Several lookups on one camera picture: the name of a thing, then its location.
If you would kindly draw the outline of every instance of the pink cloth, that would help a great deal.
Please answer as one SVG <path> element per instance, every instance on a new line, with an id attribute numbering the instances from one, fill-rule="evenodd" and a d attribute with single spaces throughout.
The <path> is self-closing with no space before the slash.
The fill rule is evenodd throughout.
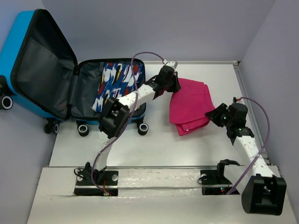
<path id="1" fill-rule="evenodd" d="M 180 136 L 206 126 L 206 112 L 215 109 L 209 88 L 202 82 L 178 79 L 182 89 L 173 93 L 170 101 L 169 121 L 175 124 Z"/>

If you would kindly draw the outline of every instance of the gray wall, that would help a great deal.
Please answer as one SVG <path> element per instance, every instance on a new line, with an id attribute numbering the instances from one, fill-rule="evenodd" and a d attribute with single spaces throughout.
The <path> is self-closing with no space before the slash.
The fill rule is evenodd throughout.
<path id="1" fill-rule="evenodd" d="M 0 1 L 0 50 L 21 10 L 43 7 L 40 0 Z M 41 167 L 47 166 L 55 136 L 43 133 L 46 121 L 14 105 L 0 110 L 0 223 L 25 224 Z"/>
<path id="2" fill-rule="evenodd" d="M 265 106 L 271 120 L 267 153 L 281 169 L 299 220 L 299 1 L 277 0 L 241 62 L 250 97 Z M 266 136 L 263 113 L 256 118 Z"/>
<path id="3" fill-rule="evenodd" d="M 241 60 L 274 0 L 43 0 L 79 61 Z M 144 56 L 142 59 L 155 60 Z"/>

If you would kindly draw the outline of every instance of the patterned cloth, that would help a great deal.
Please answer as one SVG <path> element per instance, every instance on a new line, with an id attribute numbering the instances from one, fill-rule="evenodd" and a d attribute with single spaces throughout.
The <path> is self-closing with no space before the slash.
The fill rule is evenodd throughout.
<path id="1" fill-rule="evenodd" d="M 134 64 L 133 70 L 137 84 L 142 81 L 144 76 L 142 67 L 142 64 Z M 134 90 L 134 79 L 129 64 L 106 63 L 102 73 L 102 80 L 98 87 L 98 94 L 92 109 L 101 112 L 107 99 L 110 97 L 123 97 Z"/>

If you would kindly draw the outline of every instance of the open suitcase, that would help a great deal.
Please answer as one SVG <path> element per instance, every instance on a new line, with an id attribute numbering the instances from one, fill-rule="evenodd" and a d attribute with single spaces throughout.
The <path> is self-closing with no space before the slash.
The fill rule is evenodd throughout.
<path id="1" fill-rule="evenodd" d="M 87 124 L 98 124 L 100 112 L 92 109 L 101 86 L 124 80 L 130 58 L 94 59 L 78 64 L 76 56 L 58 25 L 47 10 L 18 14 L 0 54 L 0 109 L 9 110 L 13 101 L 46 118 L 46 133 L 57 133 L 61 120 L 73 117 L 78 132 L 88 135 Z M 139 69 L 138 85 L 145 82 L 142 61 L 134 60 Z M 111 70 L 117 75 L 108 81 Z M 128 83 L 117 94 L 129 93 Z M 131 122 L 143 123 L 146 105 L 141 105 Z"/>

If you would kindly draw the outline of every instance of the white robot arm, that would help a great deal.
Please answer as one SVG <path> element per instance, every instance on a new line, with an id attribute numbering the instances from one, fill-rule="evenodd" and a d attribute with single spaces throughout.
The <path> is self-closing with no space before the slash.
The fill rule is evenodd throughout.
<path id="1" fill-rule="evenodd" d="M 138 90 L 119 99 L 109 98 L 105 103 L 99 125 L 99 139 L 94 156 L 86 163 L 85 172 L 93 173 L 93 179 L 98 182 L 104 176 L 107 158 L 112 143 L 117 138 L 129 119 L 130 113 L 138 94 L 136 108 L 154 100 L 164 91 L 176 92 L 180 90 L 178 76 L 175 72 L 176 62 L 168 62 L 154 76 Z M 283 178 L 276 177 L 266 165 L 263 157 L 258 155 L 252 131 L 245 126 L 247 107 L 243 104 L 233 103 L 229 107 L 221 104 L 215 110 L 206 113 L 206 116 L 217 126 L 226 127 L 227 136 L 240 154 L 244 167 L 235 161 L 223 160 L 217 165 L 218 178 L 229 180 L 232 184 L 238 182 L 245 168 L 256 160 L 253 167 L 236 186 L 242 195 L 242 205 L 247 213 L 280 215 L 285 198 L 286 183 Z M 98 161 L 92 168 L 93 161 L 100 154 Z"/>
<path id="2" fill-rule="evenodd" d="M 242 158 L 244 166 L 236 161 L 222 160 L 217 165 L 218 180 L 229 180 L 241 194 L 242 206 L 247 213 L 280 215 L 282 213 L 286 182 L 269 169 L 256 146 L 254 135 L 246 127 L 248 109 L 234 103 L 221 104 L 206 116 L 217 126 L 226 127 L 227 136 Z"/>
<path id="3" fill-rule="evenodd" d="M 176 92 L 181 89 L 175 71 L 178 63 L 175 61 L 163 61 L 163 63 L 164 66 L 159 74 L 148 80 L 138 90 L 118 99 L 109 98 L 105 103 L 100 117 L 99 138 L 94 156 L 85 165 L 85 171 L 91 175 L 93 161 L 100 153 L 93 170 L 95 180 L 103 177 L 112 143 L 120 135 L 129 119 L 129 114 L 133 112 L 136 93 L 138 94 L 138 100 L 135 108 L 138 108 L 140 105 L 162 95 L 164 91 Z"/>

